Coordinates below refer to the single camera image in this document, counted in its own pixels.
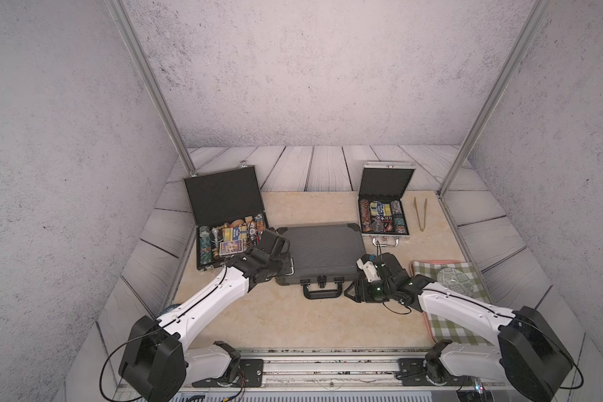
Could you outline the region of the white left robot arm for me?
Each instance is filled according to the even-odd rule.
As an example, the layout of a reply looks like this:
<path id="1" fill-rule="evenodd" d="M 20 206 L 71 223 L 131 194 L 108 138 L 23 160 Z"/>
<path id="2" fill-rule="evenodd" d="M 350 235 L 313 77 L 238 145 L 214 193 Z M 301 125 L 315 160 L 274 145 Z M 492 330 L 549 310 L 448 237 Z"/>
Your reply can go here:
<path id="1" fill-rule="evenodd" d="M 191 344 L 233 302 L 291 268 L 289 240 L 266 230 L 185 303 L 157 319 L 137 320 L 120 346 L 119 375 L 146 401 L 169 401 L 183 385 L 204 380 L 232 385 L 240 375 L 240 353 L 221 341 L 207 348 Z"/>

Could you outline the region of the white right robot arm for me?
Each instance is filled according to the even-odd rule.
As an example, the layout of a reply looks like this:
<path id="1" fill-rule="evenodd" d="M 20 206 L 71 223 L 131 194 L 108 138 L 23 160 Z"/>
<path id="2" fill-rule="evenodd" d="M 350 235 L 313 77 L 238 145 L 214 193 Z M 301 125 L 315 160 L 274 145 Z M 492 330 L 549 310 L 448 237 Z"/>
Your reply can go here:
<path id="1" fill-rule="evenodd" d="M 430 319 L 435 344 L 419 370 L 398 376 L 403 382 L 419 376 L 435 386 L 457 377 L 492 380 L 512 386 L 528 400 L 551 401 L 576 368 L 540 312 L 490 303 L 469 263 L 415 261 L 407 270 L 384 253 L 361 256 L 355 269 L 348 298 L 356 303 L 395 301 Z"/>

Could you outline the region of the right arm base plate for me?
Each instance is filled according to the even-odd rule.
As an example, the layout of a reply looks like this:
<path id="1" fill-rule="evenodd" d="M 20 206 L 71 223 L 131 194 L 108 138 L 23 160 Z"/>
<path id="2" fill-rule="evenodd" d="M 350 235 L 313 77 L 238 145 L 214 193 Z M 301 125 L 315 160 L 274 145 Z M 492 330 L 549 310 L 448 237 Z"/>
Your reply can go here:
<path id="1" fill-rule="evenodd" d="M 473 385 L 467 376 L 451 375 L 441 363 L 424 358 L 400 358 L 395 378 L 403 386 L 450 386 L 462 388 Z"/>

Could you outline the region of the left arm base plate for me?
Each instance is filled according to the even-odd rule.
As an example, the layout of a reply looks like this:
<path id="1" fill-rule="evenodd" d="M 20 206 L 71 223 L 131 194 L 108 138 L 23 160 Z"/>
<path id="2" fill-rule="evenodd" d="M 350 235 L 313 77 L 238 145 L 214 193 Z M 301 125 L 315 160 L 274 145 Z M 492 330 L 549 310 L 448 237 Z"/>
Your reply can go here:
<path id="1" fill-rule="evenodd" d="M 191 383 L 193 388 L 260 388 L 263 384 L 265 361 L 263 359 L 242 358 L 236 377 L 231 381 L 206 379 Z"/>

